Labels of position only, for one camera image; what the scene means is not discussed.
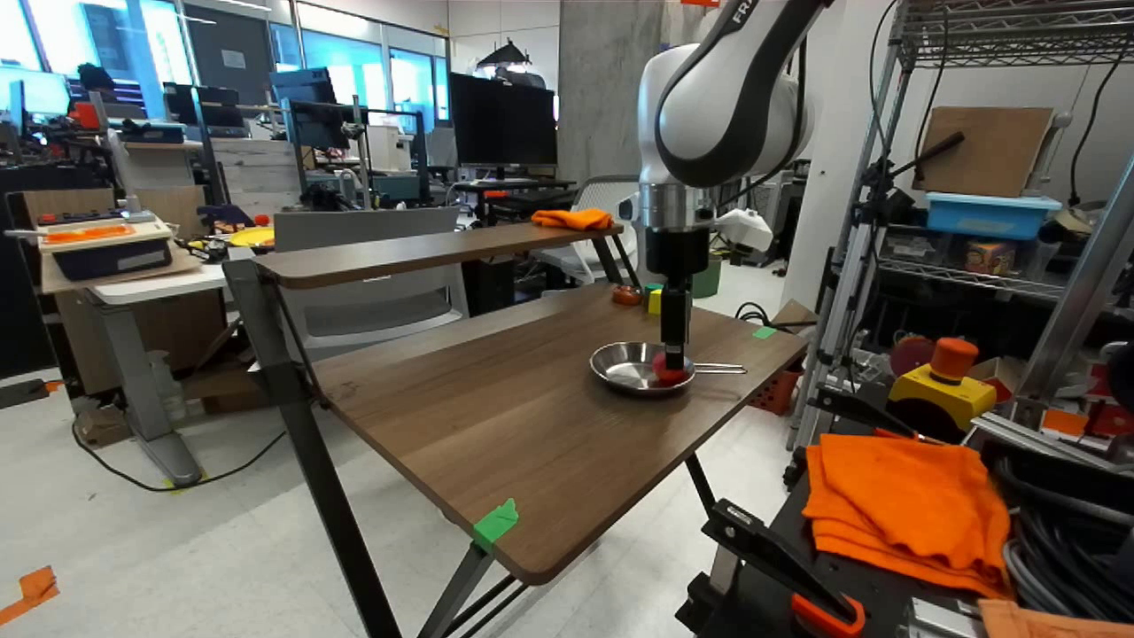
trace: metal pan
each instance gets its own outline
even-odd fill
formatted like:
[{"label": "metal pan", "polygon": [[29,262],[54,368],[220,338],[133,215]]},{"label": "metal pan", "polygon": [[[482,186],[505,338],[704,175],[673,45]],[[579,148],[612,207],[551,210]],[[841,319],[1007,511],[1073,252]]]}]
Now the metal pan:
[{"label": "metal pan", "polygon": [[591,356],[591,372],[610,388],[641,397],[667,397],[685,389],[697,373],[702,375],[745,375],[741,366],[694,364],[685,359],[685,381],[661,385],[653,373],[653,358],[665,352],[659,344],[618,342],[607,344]]}]

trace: orange cloth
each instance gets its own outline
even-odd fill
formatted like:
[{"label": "orange cloth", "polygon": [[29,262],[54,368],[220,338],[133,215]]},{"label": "orange cloth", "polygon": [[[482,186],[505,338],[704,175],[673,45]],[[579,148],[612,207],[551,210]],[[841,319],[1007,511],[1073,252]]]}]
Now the orange cloth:
[{"label": "orange cloth", "polygon": [[926,582],[1010,598],[1008,510],[959,446],[823,435],[807,449],[815,548]]},{"label": "orange cloth", "polygon": [[1134,638],[1134,624],[1082,620],[1019,609],[1010,601],[981,601],[989,638]]},{"label": "orange cloth", "polygon": [[59,595],[59,588],[56,587],[56,575],[50,567],[35,570],[20,578],[19,590],[24,597],[0,610],[0,624],[15,620],[33,607]]},{"label": "orange cloth", "polygon": [[575,230],[602,230],[615,224],[615,219],[606,211],[596,207],[577,210],[538,210],[532,215],[532,223],[551,228],[574,228]]}]

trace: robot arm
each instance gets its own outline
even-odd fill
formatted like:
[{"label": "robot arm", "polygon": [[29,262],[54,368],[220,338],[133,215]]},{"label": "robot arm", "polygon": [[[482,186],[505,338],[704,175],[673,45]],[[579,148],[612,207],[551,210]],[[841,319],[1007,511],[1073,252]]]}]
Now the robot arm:
[{"label": "robot arm", "polygon": [[[697,45],[646,63],[638,87],[638,145],[646,267],[666,275],[666,368],[684,367],[693,274],[709,263],[712,211],[691,211],[685,186],[710,187],[769,171],[792,150],[799,87],[782,75],[832,0],[728,0]],[[801,136],[799,144],[806,134]]]}]

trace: yellow plate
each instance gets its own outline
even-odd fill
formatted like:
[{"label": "yellow plate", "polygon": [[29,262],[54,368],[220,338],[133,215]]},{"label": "yellow plate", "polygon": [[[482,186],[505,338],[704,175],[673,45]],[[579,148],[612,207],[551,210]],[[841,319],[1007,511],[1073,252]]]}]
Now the yellow plate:
[{"label": "yellow plate", "polygon": [[228,243],[234,246],[272,246],[276,245],[276,228],[271,226],[257,226],[255,228],[245,228],[238,232],[234,232],[231,237],[228,238]]}]

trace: metal shelving unit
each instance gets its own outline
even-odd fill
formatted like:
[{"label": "metal shelving unit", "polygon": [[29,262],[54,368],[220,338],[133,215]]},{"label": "metal shelving unit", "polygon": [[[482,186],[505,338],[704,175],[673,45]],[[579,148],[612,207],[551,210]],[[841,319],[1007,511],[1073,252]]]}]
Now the metal shelving unit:
[{"label": "metal shelving unit", "polygon": [[1032,281],[1019,277],[1000,277],[997,274],[981,274],[956,267],[943,265],[932,265],[919,263],[916,261],[904,261],[900,258],[880,258],[878,267],[888,272],[900,272],[903,274],[914,274],[925,279],[937,279],[949,281],[950,283],[963,283],[990,290],[1004,290],[1033,298],[1059,300],[1064,295],[1064,287],[1057,283]]},{"label": "metal shelving unit", "polygon": [[[909,77],[916,68],[1035,67],[1058,65],[1134,63],[1134,0],[905,0],[895,8],[878,103],[891,100],[887,137],[894,138]],[[897,91],[888,94],[900,63]],[[1043,335],[1029,361],[1017,392],[1019,423],[1036,423],[1039,410],[1055,394],[1058,382],[1077,355],[1134,252],[1134,156],[1119,180],[1106,213],[1095,227],[1066,286],[1009,277],[975,274],[950,267],[880,260],[873,263],[873,232],[857,221],[855,209],[864,186],[862,175],[872,161],[882,124],[871,117],[858,159],[860,176],[848,196],[831,269],[838,284],[823,295],[819,335],[807,351],[810,363],[801,397],[814,399],[816,389],[839,368],[849,352],[856,318],[865,311],[875,269],[907,272],[930,279],[1008,290],[1056,300]],[[809,445],[822,432],[823,414],[809,401],[796,403],[792,445]]]}]

